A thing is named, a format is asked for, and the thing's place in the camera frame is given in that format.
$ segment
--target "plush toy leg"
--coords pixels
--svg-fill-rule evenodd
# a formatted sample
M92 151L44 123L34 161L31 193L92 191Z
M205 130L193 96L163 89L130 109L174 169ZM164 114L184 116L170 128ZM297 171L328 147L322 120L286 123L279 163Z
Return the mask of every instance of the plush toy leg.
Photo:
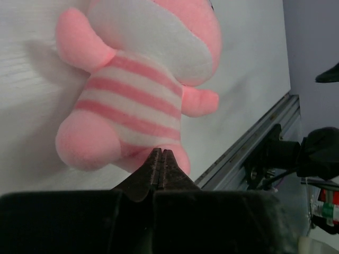
M211 90L183 87L182 113L189 117L200 117L214 113L219 106L219 95Z
M189 157L185 151L185 149L182 147L182 145L178 144L167 144L160 146L163 150L172 150L174 157L176 159L176 162L178 163L178 166L181 168L182 171L185 172L185 174L189 175L191 172L191 164Z
M162 150L172 150L175 156L175 159L178 163L178 166L187 174L189 175L191 172L191 165L189 158L187 156L186 151L183 149L181 145L162 145L157 146L158 148L162 148ZM142 164L144 164L145 160L152 152L153 148L145 149L144 151L128 157L121 159L114 164L120 168L123 168L127 172L133 173L135 172Z
M105 66L117 52L96 35L87 17L75 8L59 17L56 41L62 60L90 73Z
M81 170L100 169L121 156L119 137L108 122L81 110L61 124L56 147L64 163Z

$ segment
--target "white table surface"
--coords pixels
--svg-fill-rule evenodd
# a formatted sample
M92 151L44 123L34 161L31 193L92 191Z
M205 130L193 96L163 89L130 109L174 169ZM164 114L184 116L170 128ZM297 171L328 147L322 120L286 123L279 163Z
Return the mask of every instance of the white table surface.
M220 94L216 114L185 117L183 145L197 179L290 89L282 0L212 0L224 51L203 87ZM111 188L128 174L108 166L67 168L54 138L86 74L54 52L58 14L88 0L0 0L0 194L23 190Z

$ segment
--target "pink and white stripes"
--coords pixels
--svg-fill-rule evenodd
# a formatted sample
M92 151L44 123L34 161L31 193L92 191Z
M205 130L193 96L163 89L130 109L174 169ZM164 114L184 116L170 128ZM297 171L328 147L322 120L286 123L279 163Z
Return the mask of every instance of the pink and white stripes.
M182 85L169 71L145 57L118 52L90 77L75 109L107 119L122 150L131 154L133 147L180 144L181 104Z

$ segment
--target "plush toy arm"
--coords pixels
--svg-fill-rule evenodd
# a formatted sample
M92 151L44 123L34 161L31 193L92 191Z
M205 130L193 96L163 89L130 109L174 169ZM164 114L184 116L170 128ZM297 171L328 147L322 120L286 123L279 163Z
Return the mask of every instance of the plush toy arm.
M200 117L214 113L219 106L219 95L211 90L183 87L182 113L189 117Z
M92 29L87 17L70 8L59 17L56 28L60 58L68 64L94 72L106 65L116 54Z

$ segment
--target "stuffed animal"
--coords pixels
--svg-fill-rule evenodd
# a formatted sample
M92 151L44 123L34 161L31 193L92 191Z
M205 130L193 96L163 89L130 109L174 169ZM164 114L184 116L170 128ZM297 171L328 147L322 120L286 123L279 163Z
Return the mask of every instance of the stuffed animal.
M62 161L133 172L157 147L172 150L189 174L181 114L213 113L219 101L195 88L213 76L221 54L209 0L92 0L86 15L61 14L56 41L63 61L91 74L58 130Z

